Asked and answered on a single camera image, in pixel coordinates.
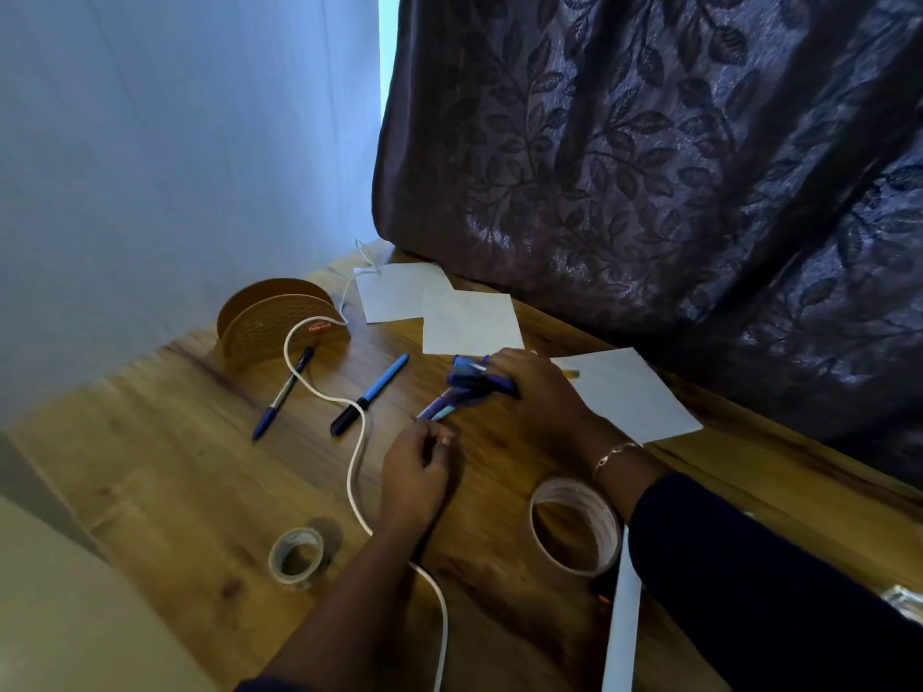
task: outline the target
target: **clear tape roll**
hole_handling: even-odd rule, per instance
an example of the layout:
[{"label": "clear tape roll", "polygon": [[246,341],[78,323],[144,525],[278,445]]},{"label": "clear tape roll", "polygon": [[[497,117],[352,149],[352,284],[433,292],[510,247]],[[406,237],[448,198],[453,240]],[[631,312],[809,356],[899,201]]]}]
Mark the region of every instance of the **clear tape roll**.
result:
[{"label": "clear tape roll", "polygon": [[[313,546],[314,558],[304,570],[289,574],[283,572],[283,564],[294,549],[299,546]],[[270,551],[270,573],[276,582],[292,590],[306,590],[311,587],[311,582],[317,571],[324,563],[324,538],[320,532],[311,527],[298,527],[285,532],[278,541],[272,545]]]},{"label": "clear tape roll", "polygon": [[[571,507],[586,519],[596,542],[596,567],[593,570],[569,568],[553,558],[536,533],[534,521],[538,505],[552,503]],[[530,571],[542,581],[558,588],[585,588],[590,580],[616,563],[622,545],[622,530],[606,499],[586,483],[570,478],[553,478],[541,483],[529,500],[520,526],[520,553]]]}]

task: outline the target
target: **bracelet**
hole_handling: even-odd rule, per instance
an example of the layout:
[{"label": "bracelet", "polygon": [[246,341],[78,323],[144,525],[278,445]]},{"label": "bracelet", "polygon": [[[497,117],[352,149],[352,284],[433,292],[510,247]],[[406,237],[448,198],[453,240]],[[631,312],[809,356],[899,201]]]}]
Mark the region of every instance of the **bracelet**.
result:
[{"label": "bracelet", "polygon": [[631,447],[633,447],[633,446],[636,447],[636,448],[638,448],[638,449],[643,449],[643,448],[644,448],[643,446],[641,446],[641,445],[638,444],[637,442],[622,442],[622,444],[620,444],[620,445],[615,445],[615,446],[613,446],[611,449],[609,449],[608,453],[607,453],[604,457],[602,457],[601,459],[599,459],[599,461],[596,462],[596,466],[595,466],[595,468],[593,469],[593,480],[594,480],[594,481],[596,480],[596,474],[599,473],[599,469],[601,469],[603,466],[605,466],[606,463],[608,463],[608,461],[609,461],[610,458],[612,458],[612,457],[615,456],[616,454],[621,454],[623,451],[625,451],[626,449],[631,448]]}]

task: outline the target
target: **leaf pattern curtain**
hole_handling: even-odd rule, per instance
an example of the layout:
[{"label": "leaf pattern curtain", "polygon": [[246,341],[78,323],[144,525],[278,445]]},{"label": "leaf pattern curtain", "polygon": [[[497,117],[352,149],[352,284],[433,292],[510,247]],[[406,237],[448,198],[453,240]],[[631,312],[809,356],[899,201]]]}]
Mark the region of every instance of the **leaf pattern curtain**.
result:
[{"label": "leaf pattern curtain", "polygon": [[923,487],[923,0],[401,0],[379,233]]}]

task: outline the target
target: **white cable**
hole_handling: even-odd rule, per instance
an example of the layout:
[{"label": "white cable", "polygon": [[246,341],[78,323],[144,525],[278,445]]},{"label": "white cable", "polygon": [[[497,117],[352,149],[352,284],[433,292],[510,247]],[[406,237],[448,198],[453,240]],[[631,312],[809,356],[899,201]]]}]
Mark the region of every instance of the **white cable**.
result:
[{"label": "white cable", "polygon": [[[352,284],[355,278],[363,274],[377,274],[378,273],[378,267],[375,266],[375,263],[372,262],[371,258],[363,250],[362,243],[358,239],[356,239],[355,241],[355,246],[356,246],[356,249],[359,251],[360,255],[362,255],[365,258],[365,261],[373,267],[373,270],[357,272],[356,274],[352,275],[352,278],[350,278],[346,282],[346,288],[343,290],[343,295],[342,295],[342,298],[340,299],[340,305],[337,307],[337,313],[340,313],[340,315],[342,315],[343,304],[346,302],[346,292],[349,290],[349,285]],[[349,398],[336,398],[330,395],[322,394],[313,385],[311,385],[310,383],[307,383],[307,379],[304,376],[302,376],[298,371],[295,371],[294,364],[292,363],[292,360],[289,358],[288,348],[289,348],[289,342],[292,340],[292,336],[294,336],[294,334],[298,331],[298,329],[302,325],[313,323],[316,320],[323,320],[328,323],[332,323],[333,325],[344,325],[344,326],[346,325],[342,321],[334,320],[333,318],[329,318],[326,315],[315,315],[314,317],[306,318],[305,320],[301,321],[300,323],[295,325],[291,330],[289,330],[289,334],[285,336],[285,344],[283,347],[283,357],[285,358],[285,365],[289,368],[289,371],[292,372],[292,375],[295,378],[297,378],[301,383],[303,383],[307,387],[307,389],[311,393],[316,395],[317,397],[323,398],[324,400],[328,400],[331,403],[341,403],[344,405],[351,405],[356,410],[359,411],[359,418],[362,420],[362,426],[359,428],[359,439],[355,443],[355,449],[352,451],[352,458],[350,458],[349,460],[349,468],[346,470],[346,496],[349,498],[349,504],[350,504],[350,507],[352,508],[352,512],[355,514],[355,518],[359,520],[359,524],[362,525],[362,529],[364,529],[365,532],[369,536],[371,536],[372,528],[368,526],[368,523],[363,518],[362,513],[359,512],[359,505],[356,504],[355,496],[352,494],[352,483],[353,483],[353,476],[355,475],[355,467],[356,467],[356,464],[358,463],[359,453],[362,450],[363,441],[365,440],[365,411],[362,409],[362,406],[360,406],[355,401],[350,400]],[[439,585],[437,584],[437,582],[433,579],[431,575],[429,575],[425,570],[423,570],[416,563],[409,563],[408,566],[410,566],[410,568],[412,568],[417,573],[419,573],[420,576],[426,582],[428,582],[431,586],[433,586],[433,590],[436,592],[436,597],[439,600],[439,607],[442,608],[442,645],[439,647],[439,662],[436,667],[436,681],[433,684],[434,692],[438,692],[438,689],[442,686],[442,671],[446,666],[446,647],[449,644],[449,605],[446,605],[446,598],[442,594],[442,589],[439,587]]]}]

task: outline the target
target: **wooden table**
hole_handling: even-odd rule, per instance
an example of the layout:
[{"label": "wooden table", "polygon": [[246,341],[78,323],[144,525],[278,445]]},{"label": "wooden table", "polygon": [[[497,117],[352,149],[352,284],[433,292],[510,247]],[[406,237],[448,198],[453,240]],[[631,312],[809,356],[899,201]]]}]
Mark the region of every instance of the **wooden table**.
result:
[{"label": "wooden table", "polygon": [[[376,250],[389,254],[385,243]],[[361,264],[351,255],[310,279],[336,300],[344,276]],[[310,365],[319,389],[357,397],[399,354],[411,356],[371,413],[359,485],[374,516],[384,451],[444,388],[447,364],[422,356],[421,321],[365,325],[354,289],[347,301],[352,341],[320,346]],[[529,306],[516,303],[516,312],[528,348],[563,356],[609,347]],[[230,688],[269,660],[365,535],[345,494],[358,425],[331,439],[340,408],[296,387],[266,436],[251,443],[287,370],[275,360],[228,377],[206,361],[213,343],[206,331],[157,349],[41,408],[9,436],[112,564]],[[919,491],[664,378],[705,429],[658,443],[657,455],[873,591],[893,584],[923,591]],[[496,405],[453,421],[465,454],[461,482],[423,558],[449,603],[444,688],[598,689],[606,608],[587,593],[537,582],[515,548],[532,489],[562,470],[511,432],[511,418]],[[306,523],[340,543],[324,581],[287,593],[269,577],[266,557],[283,531]],[[426,690],[439,611],[426,583],[407,581],[409,605],[396,616],[375,682]],[[642,690],[726,688],[646,595],[635,679]]]}]

